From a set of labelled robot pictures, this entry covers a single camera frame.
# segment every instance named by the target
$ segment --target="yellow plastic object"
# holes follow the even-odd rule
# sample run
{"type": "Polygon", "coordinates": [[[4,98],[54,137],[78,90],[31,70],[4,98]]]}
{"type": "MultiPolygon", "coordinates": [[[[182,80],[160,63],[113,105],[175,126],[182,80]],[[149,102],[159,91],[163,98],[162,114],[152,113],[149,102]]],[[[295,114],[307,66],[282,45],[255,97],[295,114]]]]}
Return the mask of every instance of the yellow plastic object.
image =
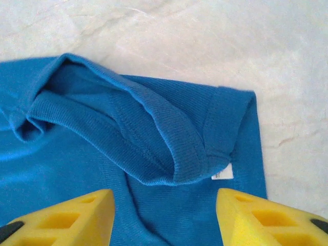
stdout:
{"type": "Polygon", "coordinates": [[[224,246],[328,245],[328,220],[243,192],[220,189],[216,213],[224,246]]]}
{"type": "Polygon", "coordinates": [[[108,246],[114,196],[99,190],[13,220],[25,224],[1,246],[108,246]]]}

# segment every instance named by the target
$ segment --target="rectangular hole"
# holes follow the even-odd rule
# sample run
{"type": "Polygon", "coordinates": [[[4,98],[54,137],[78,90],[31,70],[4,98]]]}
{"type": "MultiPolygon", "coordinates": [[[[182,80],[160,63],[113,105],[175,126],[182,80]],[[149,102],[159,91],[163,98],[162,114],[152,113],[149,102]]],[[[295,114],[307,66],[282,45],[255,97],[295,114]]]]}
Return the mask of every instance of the rectangular hole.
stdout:
{"type": "Polygon", "coordinates": [[[265,227],[293,227],[296,223],[292,221],[287,215],[270,210],[253,211],[253,215],[265,227]]]}
{"type": "Polygon", "coordinates": [[[77,213],[56,213],[50,215],[38,228],[40,229],[68,229],[79,217],[77,213]]]}
{"type": "Polygon", "coordinates": [[[92,203],[95,199],[96,199],[96,197],[94,197],[94,196],[88,197],[88,198],[82,200],[81,203],[92,203]]]}
{"type": "Polygon", "coordinates": [[[51,246],[56,238],[24,238],[15,246],[51,246]]]}
{"type": "Polygon", "coordinates": [[[248,198],[248,197],[240,196],[240,195],[236,195],[235,198],[236,198],[238,201],[242,201],[242,202],[252,202],[252,201],[253,201],[253,200],[251,200],[251,199],[248,198]]]}
{"type": "Polygon", "coordinates": [[[318,240],[306,234],[275,234],[273,236],[282,246],[321,246],[318,240]]]}

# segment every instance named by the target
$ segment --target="marble surface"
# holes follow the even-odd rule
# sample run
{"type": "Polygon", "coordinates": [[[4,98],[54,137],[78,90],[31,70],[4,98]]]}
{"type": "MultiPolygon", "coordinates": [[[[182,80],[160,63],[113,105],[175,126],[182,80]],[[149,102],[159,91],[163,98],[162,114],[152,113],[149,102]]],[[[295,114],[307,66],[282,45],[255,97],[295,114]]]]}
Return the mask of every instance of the marble surface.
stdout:
{"type": "Polygon", "coordinates": [[[328,218],[327,0],[1,0],[0,20],[0,60],[254,90],[269,198],[328,218]]]}

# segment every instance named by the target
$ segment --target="white label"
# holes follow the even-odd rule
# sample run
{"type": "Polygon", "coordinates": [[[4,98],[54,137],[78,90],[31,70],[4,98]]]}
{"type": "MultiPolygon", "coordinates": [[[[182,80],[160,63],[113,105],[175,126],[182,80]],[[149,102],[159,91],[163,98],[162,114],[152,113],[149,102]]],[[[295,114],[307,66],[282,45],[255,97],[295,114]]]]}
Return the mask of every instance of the white label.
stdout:
{"type": "Polygon", "coordinates": [[[213,175],[211,179],[218,180],[218,179],[233,179],[233,178],[234,178],[234,174],[232,172],[232,164],[229,163],[225,169],[213,175]]]}

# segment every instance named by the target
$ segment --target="blue sweater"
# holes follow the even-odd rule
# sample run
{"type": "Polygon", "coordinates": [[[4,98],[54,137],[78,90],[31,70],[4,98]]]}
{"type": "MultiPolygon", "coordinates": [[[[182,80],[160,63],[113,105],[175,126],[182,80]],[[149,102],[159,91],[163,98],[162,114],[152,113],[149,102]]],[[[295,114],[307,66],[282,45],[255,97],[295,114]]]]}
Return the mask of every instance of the blue sweater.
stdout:
{"type": "Polygon", "coordinates": [[[0,112],[0,226],[110,188],[111,245],[222,245],[218,189],[266,197],[250,91],[64,54],[0,63],[0,112]],[[233,179],[211,179],[229,163],[233,179]]]}

